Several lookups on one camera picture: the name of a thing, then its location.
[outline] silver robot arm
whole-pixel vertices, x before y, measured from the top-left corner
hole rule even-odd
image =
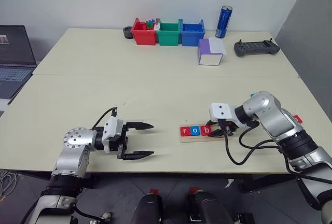
[[[91,151],[103,150],[105,153],[117,151],[117,158],[123,160],[140,159],[154,153],[153,151],[125,153],[128,128],[143,130],[153,128],[153,126],[142,122],[123,122],[116,117],[116,107],[110,110],[112,110],[112,116],[104,127],[96,127],[100,118],[92,129],[79,127],[71,129],[65,134],[62,152],[52,171],[46,190],[42,192],[34,206],[29,224],[77,223],[72,217],[72,213],[78,211],[76,197],[81,193],[82,181],[87,171]],[[22,223],[26,221],[28,215],[29,212],[23,218]],[[106,223],[101,218],[97,220],[98,223]]]
[[[227,126],[222,125],[226,121],[243,128],[250,121],[259,120],[279,150],[286,155],[292,168],[301,172],[297,183],[307,202],[314,209],[321,210],[324,224],[332,223],[332,184],[307,179],[315,177],[331,182],[332,158],[288,111],[281,108],[280,102],[271,93],[255,93],[239,107],[212,103],[210,117],[210,124],[219,122],[224,130]]]

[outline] blue can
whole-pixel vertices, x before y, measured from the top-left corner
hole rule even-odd
[[[218,27],[216,30],[216,37],[224,38],[227,32],[227,26],[230,16],[232,15],[233,8],[228,5],[224,5],[220,11],[220,17],[218,21]]]

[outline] plastic bin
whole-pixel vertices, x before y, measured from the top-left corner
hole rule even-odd
[[[153,28],[148,29],[146,22],[140,22],[138,18],[135,19],[131,33],[137,45],[156,45],[156,31]]]
[[[178,23],[159,23],[157,36],[160,45],[177,46],[180,37],[180,22]]]
[[[198,46],[199,39],[203,39],[205,34],[203,20],[199,24],[183,23],[182,19],[179,22],[182,46]]]

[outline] game controller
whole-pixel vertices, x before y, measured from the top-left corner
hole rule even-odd
[[[243,43],[240,39],[234,44],[234,50],[237,56],[243,57],[247,54],[277,54],[280,47],[272,42],[272,38],[251,43]]]

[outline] tile floor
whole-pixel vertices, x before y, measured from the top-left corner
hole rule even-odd
[[[185,197],[189,187],[200,187],[216,195],[231,213],[253,213],[256,224],[321,224],[320,212],[305,202],[294,181],[246,194],[239,192],[238,183],[240,180],[235,180],[225,189],[227,180],[221,178],[103,175],[95,189],[85,189],[79,195],[77,206],[97,216],[112,212],[114,224],[130,223],[141,197],[154,188],[163,198],[167,216],[164,223],[180,224],[186,223]],[[0,223],[19,223],[46,185],[45,180],[19,175],[15,191],[0,202]],[[89,223],[85,217],[74,216],[80,224]]]

